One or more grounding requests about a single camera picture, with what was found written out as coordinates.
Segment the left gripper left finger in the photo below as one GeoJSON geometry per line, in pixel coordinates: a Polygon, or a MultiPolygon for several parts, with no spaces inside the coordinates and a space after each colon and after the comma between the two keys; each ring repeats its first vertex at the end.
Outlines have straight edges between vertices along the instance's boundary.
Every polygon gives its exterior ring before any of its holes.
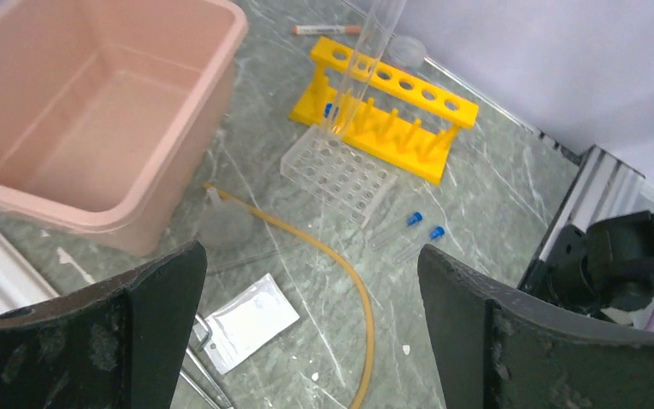
{"type": "Polygon", "coordinates": [[[207,267],[194,240],[0,314],[0,408],[169,407],[207,267]]]}

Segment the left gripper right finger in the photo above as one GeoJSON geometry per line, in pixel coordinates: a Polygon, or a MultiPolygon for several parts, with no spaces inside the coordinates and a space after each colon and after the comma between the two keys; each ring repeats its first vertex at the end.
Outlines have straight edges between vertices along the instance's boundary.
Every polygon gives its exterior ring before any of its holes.
{"type": "Polygon", "coordinates": [[[654,408],[654,332],[555,307],[432,245],[417,274],[449,408],[654,408]]]}

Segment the blue capped test tube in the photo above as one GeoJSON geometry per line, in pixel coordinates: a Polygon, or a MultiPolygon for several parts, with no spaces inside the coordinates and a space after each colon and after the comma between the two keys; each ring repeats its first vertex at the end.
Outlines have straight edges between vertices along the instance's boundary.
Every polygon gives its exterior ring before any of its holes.
{"type": "Polygon", "coordinates": [[[423,214],[419,211],[413,211],[407,214],[405,217],[384,228],[382,231],[375,233],[370,239],[369,247],[372,250],[382,248],[403,231],[419,225],[422,220],[423,214]]]}

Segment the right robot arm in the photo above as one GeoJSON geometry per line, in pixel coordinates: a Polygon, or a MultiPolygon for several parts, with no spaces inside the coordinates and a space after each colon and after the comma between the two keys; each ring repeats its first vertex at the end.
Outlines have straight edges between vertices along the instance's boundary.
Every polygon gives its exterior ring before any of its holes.
{"type": "Polygon", "coordinates": [[[603,309],[634,312],[654,301],[654,212],[612,217],[581,230],[567,224],[544,245],[519,289],[571,312],[605,320],[603,309]]]}

